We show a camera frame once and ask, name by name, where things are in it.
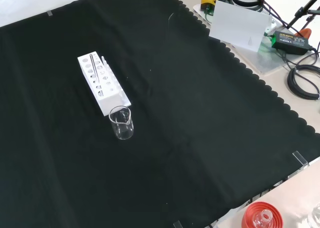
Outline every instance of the black power adapter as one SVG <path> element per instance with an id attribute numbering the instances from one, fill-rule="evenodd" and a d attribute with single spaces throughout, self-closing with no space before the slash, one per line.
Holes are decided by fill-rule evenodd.
<path id="1" fill-rule="evenodd" d="M 307 51 L 312 50 L 307 38 L 282 31 L 274 32 L 271 42 L 272 48 L 285 51 L 288 54 L 304 55 Z"/>

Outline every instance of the black stand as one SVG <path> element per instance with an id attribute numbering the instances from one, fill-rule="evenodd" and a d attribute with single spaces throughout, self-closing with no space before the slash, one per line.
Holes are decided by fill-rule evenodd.
<path id="1" fill-rule="evenodd" d="M 309 23 L 311 21 L 313 21 L 313 19 L 315 18 L 316 15 L 320 15 L 320 7 L 317 10 L 312 10 L 310 9 L 310 7 L 316 3 L 317 0 L 310 0 L 308 2 L 308 4 L 305 5 L 305 7 L 301 7 L 296 13 L 295 13 L 295 18 L 289 23 L 289 25 L 287 26 L 287 28 L 290 28 L 293 26 L 294 23 L 296 23 L 297 20 L 299 20 L 302 16 L 305 15 L 311 15 L 309 16 L 306 21 L 307 23 L 303 26 L 302 29 L 306 28 L 307 25 L 309 25 Z"/>

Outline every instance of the glass beaker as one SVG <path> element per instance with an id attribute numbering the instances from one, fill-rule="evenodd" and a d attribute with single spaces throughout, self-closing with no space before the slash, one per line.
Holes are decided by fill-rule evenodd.
<path id="1" fill-rule="evenodd" d="M 120 140 L 126 140 L 134 134 L 134 124 L 131 110 L 124 106 L 116 106 L 109 113 L 109 119 L 115 136 Z"/>
<path id="2" fill-rule="evenodd" d="M 318 204 L 307 217 L 311 228 L 320 228 L 320 204 Z"/>

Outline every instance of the black cable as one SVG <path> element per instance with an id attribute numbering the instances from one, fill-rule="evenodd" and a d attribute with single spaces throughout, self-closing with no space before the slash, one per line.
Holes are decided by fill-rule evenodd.
<path id="1" fill-rule="evenodd" d="M 292 27 L 291 25 L 289 25 L 287 22 L 285 22 L 283 19 L 281 19 L 280 15 L 275 11 L 275 9 L 273 9 L 273 8 L 271 7 L 271 5 L 269 5 L 266 1 L 263 1 L 263 3 L 266 4 L 266 5 L 269 7 L 270 10 L 268 10 L 265 5 L 263 5 L 262 7 L 263 7 L 266 11 L 268 11 L 269 14 L 271 14 L 274 18 L 276 18 L 277 20 L 279 20 L 284 27 L 287 25 L 287 26 L 289 26 L 291 29 L 293 29 L 295 32 L 297 32 L 301 37 L 304 37 L 304 36 L 300 33 L 300 31 L 298 31 L 297 29 L 295 29 L 294 27 Z"/>
<path id="2" fill-rule="evenodd" d="M 315 66 L 314 64 L 317 62 L 318 57 L 319 57 L 319 47 L 320 47 L 320 42 L 318 44 L 317 49 L 312 48 L 311 50 L 314 51 L 314 53 L 307 55 L 306 57 L 302 58 L 298 63 L 294 63 L 290 61 L 287 58 L 286 53 L 280 53 L 278 50 L 278 53 L 281 55 L 281 58 L 283 61 L 287 64 L 287 66 L 290 68 L 289 75 L 287 77 L 287 84 L 289 89 L 294 93 L 296 96 L 306 99 L 306 100 L 320 100 L 320 90 L 314 84 L 311 80 L 303 77 L 302 75 L 298 74 L 299 71 L 309 71 L 309 72 L 314 72 L 320 75 L 320 67 Z M 315 60 L 312 64 L 301 64 L 305 59 L 315 56 Z M 296 76 L 304 79 L 305 81 L 309 82 L 316 90 L 317 93 L 309 93 L 304 91 L 297 83 L 296 81 Z"/>

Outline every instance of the white paper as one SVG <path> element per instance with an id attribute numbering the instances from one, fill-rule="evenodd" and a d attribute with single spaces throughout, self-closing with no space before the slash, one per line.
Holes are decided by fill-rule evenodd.
<path id="1" fill-rule="evenodd" d="M 271 21 L 270 15 L 217 1 L 209 36 L 257 52 Z"/>

